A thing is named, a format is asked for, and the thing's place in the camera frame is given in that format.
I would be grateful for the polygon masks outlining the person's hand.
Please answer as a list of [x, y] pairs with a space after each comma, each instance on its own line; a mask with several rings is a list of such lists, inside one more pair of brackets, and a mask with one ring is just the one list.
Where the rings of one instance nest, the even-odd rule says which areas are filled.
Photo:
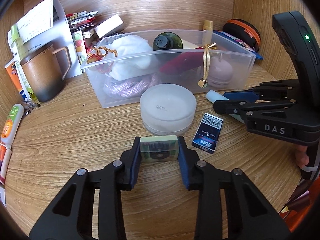
[[295, 147], [296, 164], [302, 169], [309, 163], [309, 156], [306, 154], [308, 147], [302, 145], [296, 145]]

